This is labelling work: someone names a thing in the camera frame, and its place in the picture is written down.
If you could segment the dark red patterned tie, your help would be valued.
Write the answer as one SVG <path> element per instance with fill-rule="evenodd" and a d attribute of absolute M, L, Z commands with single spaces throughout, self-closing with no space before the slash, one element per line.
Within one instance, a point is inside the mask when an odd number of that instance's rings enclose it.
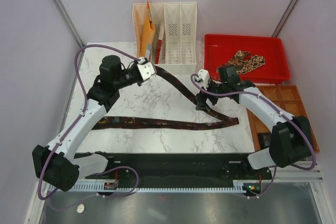
<path fill-rule="evenodd" d="M 194 95 L 178 78 L 163 68 L 156 67 L 157 75 L 175 87 L 182 95 L 189 101 L 196 105 L 196 95 Z M 172 121 L 164 119 L 148 119 L 136 118 L 127 116 L 105 116 L 92 129 L 175 129 L 175 130 L 191 130 L 191 131 L 205 131 L 223 129 L 226 127 L 239 124 L 238 118 L 231 118 L 221 114 L 209 107 L 208 111 L 203 111 L 209 116 L 217 119 L 217 122 L 211 123 L 195 123 Z"/>

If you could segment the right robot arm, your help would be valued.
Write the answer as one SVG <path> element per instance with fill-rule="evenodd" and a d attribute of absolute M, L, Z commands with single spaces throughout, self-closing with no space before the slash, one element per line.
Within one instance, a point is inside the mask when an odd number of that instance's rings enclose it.
<path fill-rule="evenodd" d="M 304 115 L 294 116 L 277 106 L 253 82 L 241 80 L 233 65 L 221 67 L 219 76 L 219 82 L 212 81 L 205 69 L 191 75 L 199 89 L 198 105 L 203 109 L 207 100 L 216 104 L 219 98 L 228 97 L 252 112 L 271 133 L 269 147 L 249 154 L 241 164 L 245 178 L 254 178 L 265 167 L 312 170 L 316 166 L 310 122 Z"/>

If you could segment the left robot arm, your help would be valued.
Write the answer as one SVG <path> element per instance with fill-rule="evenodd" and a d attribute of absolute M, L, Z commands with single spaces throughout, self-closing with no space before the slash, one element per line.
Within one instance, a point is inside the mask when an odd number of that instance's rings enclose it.
<path fill-rule="evenodd" d="M 120 97 L 120 89 L 133 84 L 141 85 L 155 70 L 146 59 L 134 61 L 123 69 L 118 56 L 103 58 L 99 75 L 87 94 L 85 101 L 70 125 L 45 147 L 37 145 L 33 152 L 36 176 L 62 191 L 70 190 L 78 179 L 98 173 L 111 178 L 115 165 L 101 154 L 75 158 L 75 154 L 91 129 L 100 121 Z"/>

